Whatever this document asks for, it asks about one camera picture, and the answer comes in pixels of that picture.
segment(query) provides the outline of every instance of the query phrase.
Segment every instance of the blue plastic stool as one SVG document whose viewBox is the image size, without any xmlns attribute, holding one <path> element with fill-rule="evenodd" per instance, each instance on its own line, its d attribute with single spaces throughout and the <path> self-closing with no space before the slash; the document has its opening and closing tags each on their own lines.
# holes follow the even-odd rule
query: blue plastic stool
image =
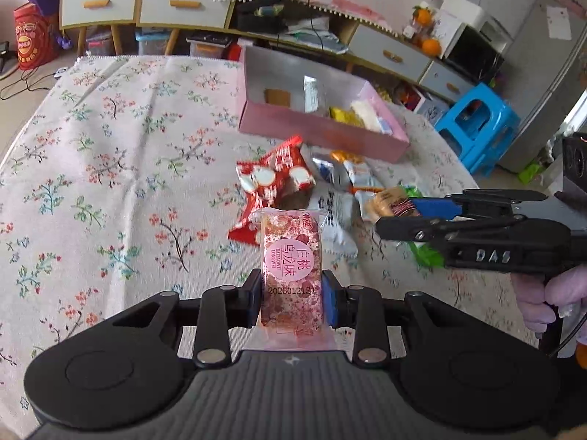
<svg viewBox="0 0 587 440">
<path fill-rule="evenodd" d="M 482 104 L 469 116 L 465 109 L 473 102 Z M 489 175 L 514 140 L 518 115 L 485 84 L 466 93 L 434 128 L 448 133 L 459 145 L 459 160 L 470 173 L 482 170 Z"/>
</svg>

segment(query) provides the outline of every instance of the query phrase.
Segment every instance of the wooden table leg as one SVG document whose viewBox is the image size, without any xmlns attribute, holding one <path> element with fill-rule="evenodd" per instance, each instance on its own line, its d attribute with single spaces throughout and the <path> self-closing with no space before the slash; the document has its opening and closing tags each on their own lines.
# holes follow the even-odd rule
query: wooden table leg
<svg viewBox="0 0 587 440">
<path fill-rule="evenodd" d="M 87 27 L 82 26 L 79 29 L 79 35 L 77 35 L 77 56 L 83 56 L 84 49 L 86 48 L 86 33 Z"/>
<path fill-rule="evenodd" d="M 179 35 L 179 28 L 174 28 L 171 30 L 171 35 L 169 35 L 169 41 L 167 42 L 167 46 L 165 47 L 165 56 L 171 56 L 173 54 L 173 48 L 175 48 L 175 44 L 177 43 Z"/>
<path fill-rule="evenodd" d="M 114 52 L 117 56 L 122 54 L 122 42 L 120 40 L 120 29 L 118 25 L 110 25 L 110 30 L 112 32 L 112 41 L 114 42 Z"/>
</svg>

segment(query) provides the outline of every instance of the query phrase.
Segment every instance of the wooden drawer handle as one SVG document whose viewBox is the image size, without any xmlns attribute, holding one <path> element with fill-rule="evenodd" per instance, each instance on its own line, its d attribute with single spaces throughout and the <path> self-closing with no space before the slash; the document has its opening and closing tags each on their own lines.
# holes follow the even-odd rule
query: wooden drawer handle
<svg viewBox="0 0 587 440">
<path fill-rule="evenodd" d="M 383 50 L 383 55 L 390 61 L 393 61 L 394 63 L 403 63 L 403 58 L 401 56 L 398 56 L 397 54 L 393 54 L 390 51 L 387 51 L 386 49 Z"/>
<path fill-rule="evenodd" d="M 202 6 L 199 1 L 189 1 L 189 0 L 169 0 L 169 6 L 173 6 L 175 8 L 193 8 L 197 10 Z"/>
<path fill-rule="evenodd" d="M 104 8 L 109 3 L 110 0 L 88 0 L 83 2 L 83 7 L 87 10 L 95 10 L 96 8 Z"/>
<path fill-rule="evenodd" d="M 450 92 L 454 92 L 455 94 L 460 94 L 461 90 L 456 87 L 454 84 L 450 84 L 450 82 L 446 83 L 446 88 L 450 91 Z"/>
</svg>

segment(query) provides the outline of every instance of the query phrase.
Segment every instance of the refrigerator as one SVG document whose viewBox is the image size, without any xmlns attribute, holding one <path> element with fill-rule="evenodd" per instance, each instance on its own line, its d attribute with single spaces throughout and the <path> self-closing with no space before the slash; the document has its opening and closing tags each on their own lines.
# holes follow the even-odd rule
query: refrigerator
<svg viewBox="0 0 587 440">
<path fill-rule="evenodd" d="M 570 40 L 550 38 L 548 7 L 556 0 L 536 0 L 505 55 L 499 94 L 520 116 L 514 142 L 498 165 L 521 172 L 557 132 L 585 87 L 580 73 L 587 52 L 587 21 L 568 11 Z"/>
</svg>

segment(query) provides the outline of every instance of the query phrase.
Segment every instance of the floral tablecloth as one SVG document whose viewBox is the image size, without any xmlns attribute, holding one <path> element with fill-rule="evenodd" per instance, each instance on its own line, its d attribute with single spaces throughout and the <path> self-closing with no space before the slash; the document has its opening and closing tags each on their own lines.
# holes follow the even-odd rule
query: floral tablecloth
<svg viewBox="0 0 587 440">
<path fill-rule="evenodd" d="M 259 248 L 227 239 L 243 209 L 235 162 L 277 140 L 237 131 L 237 64 L 188 57 L 80 60 L 51 90 L 0 169 L 0 420 L 36 427 L 23 390 L 31 359 L 163 290 L 182 298 L 241 284 Z M 440 196 L 476 185 L 421 117 L 394 108 L 412 146 L 369 161 L 387 186 Z M 402 298 L 423 290 L 531 341 L 501 275 L 422 269 L 358 221 L 359 257 L 324 255 L 342 285 Z M 250 332 L 232 330 L 234 351 Z M 390 330 L 394 355 L 403 353 Z M 350 349 L 350 330 L 338 332 Z M 186 330 L 180 354 L 192 352 Z"/>
</svg>

